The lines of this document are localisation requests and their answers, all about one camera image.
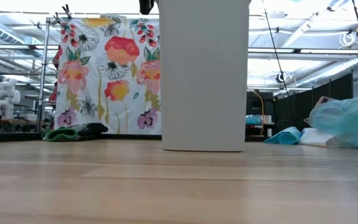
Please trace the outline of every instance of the wooden floor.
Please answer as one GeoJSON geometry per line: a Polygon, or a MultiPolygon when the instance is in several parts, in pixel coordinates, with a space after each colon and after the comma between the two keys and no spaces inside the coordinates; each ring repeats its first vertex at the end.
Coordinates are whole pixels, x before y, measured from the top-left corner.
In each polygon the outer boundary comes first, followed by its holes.
{"type": "Polygon", "coordinates": [[[0,223],[358,224],[358,150],[0,143],[0,223]]]}

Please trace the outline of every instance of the black partition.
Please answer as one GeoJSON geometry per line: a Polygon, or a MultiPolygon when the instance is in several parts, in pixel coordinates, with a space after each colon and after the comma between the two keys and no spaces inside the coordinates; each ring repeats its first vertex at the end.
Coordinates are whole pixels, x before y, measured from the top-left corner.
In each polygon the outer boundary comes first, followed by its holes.
{"type": "Polygon", "coordinates": [[[322,96],[337,100],[353,98],[353,74],[350,73],[309,91],[290,92],[290,97],[277,100],[275,102],[276,128],[274,134],[291,126],[295,126],[300,131],[303,128],[308,128],[309,125],[303,120],[309,117],[310,111],[322,96]]]}

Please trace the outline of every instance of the white pillar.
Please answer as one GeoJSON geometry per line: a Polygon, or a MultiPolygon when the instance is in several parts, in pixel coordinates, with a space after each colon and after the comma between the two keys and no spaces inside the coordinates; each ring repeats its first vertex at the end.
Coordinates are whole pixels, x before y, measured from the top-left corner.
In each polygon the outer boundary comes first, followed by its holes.
{"type": "Polygon", "coordinates": [[[243,151],[248,0],[161,0],[162,146],[243,151]]]}

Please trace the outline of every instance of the floral fabric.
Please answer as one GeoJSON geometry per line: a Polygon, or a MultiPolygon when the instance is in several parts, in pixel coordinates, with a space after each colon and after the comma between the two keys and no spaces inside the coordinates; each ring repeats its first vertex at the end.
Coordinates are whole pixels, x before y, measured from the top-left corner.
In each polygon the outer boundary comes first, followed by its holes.
{"type": "Polygon", "coordinates": [[[99,122],[111,134],[161,134],[158,20],[61,25],[55,128],[99,122]]]}

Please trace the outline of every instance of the white robot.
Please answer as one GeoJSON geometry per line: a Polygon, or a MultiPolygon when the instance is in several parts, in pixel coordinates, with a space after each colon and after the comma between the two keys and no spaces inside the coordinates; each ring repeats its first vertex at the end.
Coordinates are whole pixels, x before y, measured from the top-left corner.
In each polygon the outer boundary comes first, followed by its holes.
{"type": "Polygon", "coordinates": [[[13,104],[20,103],[20,92],[15,90],[16,79],[4,78],[0,82],[0,98],[6,95],[4,100],[0,100],[0,115],[4,112],[5,119],[13,118],[13,104]]]}

